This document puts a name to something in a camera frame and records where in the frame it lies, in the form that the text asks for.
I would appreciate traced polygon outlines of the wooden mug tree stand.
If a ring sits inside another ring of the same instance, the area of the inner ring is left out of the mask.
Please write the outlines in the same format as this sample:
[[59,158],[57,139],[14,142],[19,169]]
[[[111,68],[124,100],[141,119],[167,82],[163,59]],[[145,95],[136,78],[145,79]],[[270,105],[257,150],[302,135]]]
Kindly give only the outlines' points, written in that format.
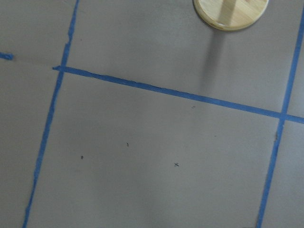
[[198,15],[223,31],[245,29],[257,22],[267,9],[267,0],[194,0]]

